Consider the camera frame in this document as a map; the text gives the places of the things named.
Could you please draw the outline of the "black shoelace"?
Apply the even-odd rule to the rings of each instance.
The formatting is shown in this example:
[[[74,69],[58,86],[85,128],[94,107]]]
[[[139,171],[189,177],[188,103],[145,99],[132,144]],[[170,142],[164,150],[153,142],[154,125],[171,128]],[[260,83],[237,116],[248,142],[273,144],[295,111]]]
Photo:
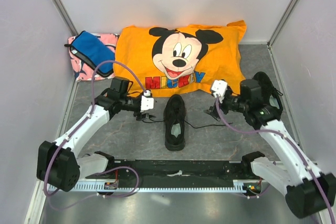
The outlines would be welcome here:
[[[161,123],[164,122],[163,120],[154,120],[155,116],[153,115],[149,115],[148,117],[142,119],[141,121],[144,123]],[[188,121],[184,121],[187,125],[189,125],[190,127],[192,127],[193,129],[203,129],[206,127],[225,127],[225,124],[208,124],[208,125],[201,125],[201,126],[193,126],[191,123],[189,123]]]

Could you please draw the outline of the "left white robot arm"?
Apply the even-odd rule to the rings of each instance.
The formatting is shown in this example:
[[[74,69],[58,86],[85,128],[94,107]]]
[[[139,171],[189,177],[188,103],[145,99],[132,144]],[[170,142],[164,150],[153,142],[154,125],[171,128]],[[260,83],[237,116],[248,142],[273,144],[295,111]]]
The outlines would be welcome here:
[[[129,92],[130,80],[115,77],[110,87],[94,98],[86,113],[62,136],[53,142],[44,141],[38,149],[37,178],[49,185],[68,192],[78,180],[99,174],[111,178],[115,165],[111,156],[101,152],[80,157],[82,148],[93,135],[121,111],[133,112],[137,120],[146,117],[145,111],[154,108],[154,99],[148,89],[138,96]]]

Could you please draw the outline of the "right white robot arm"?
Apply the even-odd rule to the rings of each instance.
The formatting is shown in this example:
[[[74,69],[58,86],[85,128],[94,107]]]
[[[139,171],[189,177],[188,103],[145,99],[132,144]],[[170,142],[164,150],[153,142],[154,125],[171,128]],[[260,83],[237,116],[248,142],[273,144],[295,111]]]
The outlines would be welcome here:
[[[335,223],[332,206],[335,202],[335,176],[325,173],[310,160],[287,131],[279,110],[264,102],[262,88],[257,80],[240,83],[240,94],[233,95],[228,83],[215,80],[211,86],[215,104],[209,114],[226,122],[229,111],[241,113],[253,127],[251,134],[259,134],[273,149],[284,168],[256,153],[240,166],[241,174],[248,179],[255,176],[266,180],[285,198],[288,208],[299,219],[327,210],[331,223]]]

